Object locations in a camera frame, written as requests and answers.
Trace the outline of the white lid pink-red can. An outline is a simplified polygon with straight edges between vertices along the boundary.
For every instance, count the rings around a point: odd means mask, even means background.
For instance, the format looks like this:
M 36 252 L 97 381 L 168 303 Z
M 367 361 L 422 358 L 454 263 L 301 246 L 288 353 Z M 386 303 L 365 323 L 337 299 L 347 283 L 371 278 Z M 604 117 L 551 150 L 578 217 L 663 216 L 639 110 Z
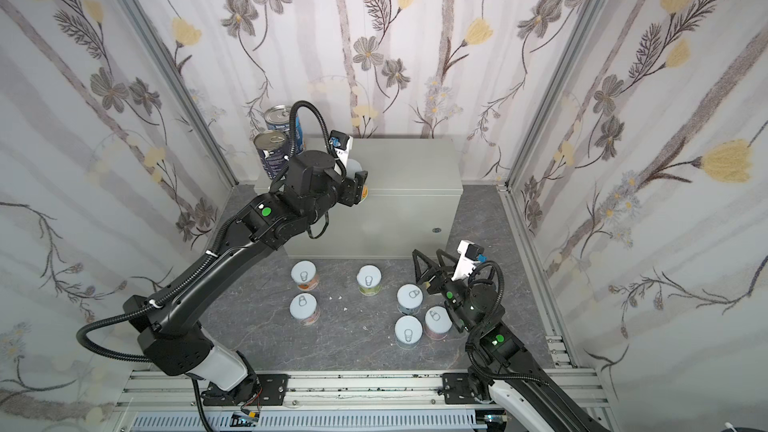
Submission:
M 453 327 L 447 310 L 442 306 L 428 309 L 424 317 L 426 335 L 435 341 L 446 338 Z

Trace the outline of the white lid light-blue can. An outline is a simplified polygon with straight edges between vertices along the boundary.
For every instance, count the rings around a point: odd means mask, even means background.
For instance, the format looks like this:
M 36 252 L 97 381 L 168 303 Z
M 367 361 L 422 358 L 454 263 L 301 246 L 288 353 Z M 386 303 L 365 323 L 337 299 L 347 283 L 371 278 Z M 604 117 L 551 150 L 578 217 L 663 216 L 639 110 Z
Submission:
M 399 347 L 413 349 L 423 336 L 423 326 L 417 317 L 404 315 L 396 321 L 394 333 Z

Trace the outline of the dark labelled tall can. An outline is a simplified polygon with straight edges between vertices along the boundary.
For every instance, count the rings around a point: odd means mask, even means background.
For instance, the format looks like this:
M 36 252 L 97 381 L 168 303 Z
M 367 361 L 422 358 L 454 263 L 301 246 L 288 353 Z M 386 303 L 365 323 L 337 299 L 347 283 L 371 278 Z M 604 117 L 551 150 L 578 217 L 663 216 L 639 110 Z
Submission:
M 257 134 L 253 143 L 268 178 L 274 179 L 289 160 L 289 137 L 283 131 L 268 130 Z

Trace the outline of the blue labelled tall can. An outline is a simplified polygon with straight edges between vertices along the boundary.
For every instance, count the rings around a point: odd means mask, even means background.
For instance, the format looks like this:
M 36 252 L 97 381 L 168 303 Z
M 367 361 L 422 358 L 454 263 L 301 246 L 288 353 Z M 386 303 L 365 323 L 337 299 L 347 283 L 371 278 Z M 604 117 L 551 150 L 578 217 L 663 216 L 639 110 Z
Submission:
M 284 132 L 287 136 L 290 135 L 289 119 L 290 108 L 286 105 L 276 105 L 267 109 L 263 114 L 264 121 L 269 130 L 278 130 Z M 304 149 L 303 143 L 303 130 L 300 124 L 299 117 L 296 116 L 296 153 L 300 153 Z

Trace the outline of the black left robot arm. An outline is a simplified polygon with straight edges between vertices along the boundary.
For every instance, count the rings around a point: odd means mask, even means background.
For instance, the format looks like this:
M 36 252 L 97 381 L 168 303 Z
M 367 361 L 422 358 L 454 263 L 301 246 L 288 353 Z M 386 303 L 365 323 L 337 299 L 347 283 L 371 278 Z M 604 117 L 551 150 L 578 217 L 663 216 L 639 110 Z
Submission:
M 200 318 L 245 272 L 327 219 L 332 207 L 361 202 L 368 173 L 343 171 L 326 151 L 291 158 L 268 192 L 220 227 L 211 247 L 169 286 L 126 305 L 143 356 L 168 376 L 208 381 L 226 395 L 256 393 L 258 377 L 242 357 L 215 341 Z

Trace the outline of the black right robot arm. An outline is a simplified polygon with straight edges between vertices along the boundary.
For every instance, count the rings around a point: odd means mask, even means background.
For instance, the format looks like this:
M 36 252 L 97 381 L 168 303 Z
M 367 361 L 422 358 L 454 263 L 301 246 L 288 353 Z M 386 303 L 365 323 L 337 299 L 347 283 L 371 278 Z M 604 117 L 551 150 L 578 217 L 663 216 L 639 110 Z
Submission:
M 416 283 L 443 298 L 452 325 L 466 334 L 464 350 L 470 361 L 467 395 L 493 403 L 525 431 L 604 431 L 552 379 L 525 344 L 504 323 L 505 277 L 498 263 L 471 245 L 470 258 L 443 250 L 431 259 L 412 252 Z M 464 263 L 469 276 L 455 278 Z

